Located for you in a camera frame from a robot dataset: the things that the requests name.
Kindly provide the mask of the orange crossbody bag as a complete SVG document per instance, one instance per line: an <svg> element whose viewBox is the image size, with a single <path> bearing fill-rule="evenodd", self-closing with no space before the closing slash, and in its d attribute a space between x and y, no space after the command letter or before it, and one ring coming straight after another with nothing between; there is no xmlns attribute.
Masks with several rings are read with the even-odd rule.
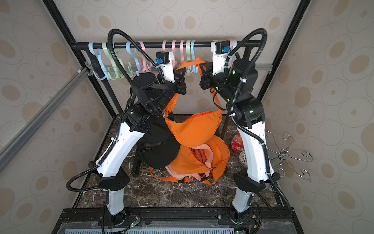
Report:
<svg viewBox="0 0 374 234"><path fill-rule="evenodd" d="M165 123L176 140L183 146L196 148L209 140L217 140L215 134L223 119L223 111L209 111L190 116L182 123L176 123L168 117L173 111L179 95L175 94L166 107Z"/></svg>

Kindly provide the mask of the black crossbody bag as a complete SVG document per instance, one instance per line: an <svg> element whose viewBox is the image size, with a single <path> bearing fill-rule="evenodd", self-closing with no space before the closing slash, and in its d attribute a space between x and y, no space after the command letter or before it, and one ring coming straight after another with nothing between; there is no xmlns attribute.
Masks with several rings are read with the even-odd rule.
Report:
<svg viewBox="0 0 374 234"><path fill-rule="evenodd" d="M136 155L154 169L171 164L181 144L168 128L163 117L158 118L148 132L137 142Z"/></svg>

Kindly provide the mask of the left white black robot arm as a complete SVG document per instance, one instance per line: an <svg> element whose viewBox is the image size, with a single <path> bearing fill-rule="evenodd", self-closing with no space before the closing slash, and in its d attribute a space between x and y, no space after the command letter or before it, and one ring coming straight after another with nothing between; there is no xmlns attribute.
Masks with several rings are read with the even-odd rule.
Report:
<svg viewBox="0 0 374 234"><path fill-rule="evenodd" d="M139 52L158 70L156 76L152 72L142 73L131 79L121 65L115 52L114 35L121 35L128 40ZM130 178L121 165L136 143L148 132L151 126L162 117L165 108L177 94L185 94L187 86L184 74L175 74L172 63L161 52L153 60L128 34L119 29L112 29L108 34L107 46L116 66L129 82L132 90L131 98L117 124L116 135L112 137L107 150L97 161L92 162L88 170L72 177L66 183L71 192L84 192L84 188L72 187L72 182L78 178L97 172L97 189L106 192L106 207L116 224L124 220L124 189Z"/></svg>

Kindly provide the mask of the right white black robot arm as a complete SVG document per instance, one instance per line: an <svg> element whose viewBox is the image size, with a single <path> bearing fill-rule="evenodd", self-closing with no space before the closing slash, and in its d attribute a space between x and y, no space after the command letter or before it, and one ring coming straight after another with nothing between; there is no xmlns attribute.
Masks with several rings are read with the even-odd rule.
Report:
<svg viewBox="0 0 374 234"><path fill-rule="evenodd" d="M248 214L254 195L276 215L283 218L292 216L290 203L277 184L280 176L270 164L263 104L252 95L258 77L256 61L266 42L267 31L263 28L250 32L233 48L229 41L212 42L213 61L199 66L200 87L213 89L214 96L220 95L227 102L227 118L237 127L243 141L247 167L233 176L237 189L230 215L235 223L242 222ZM276 211L260 194L267 183L279 194L287 208L286 214Z"/></svg>

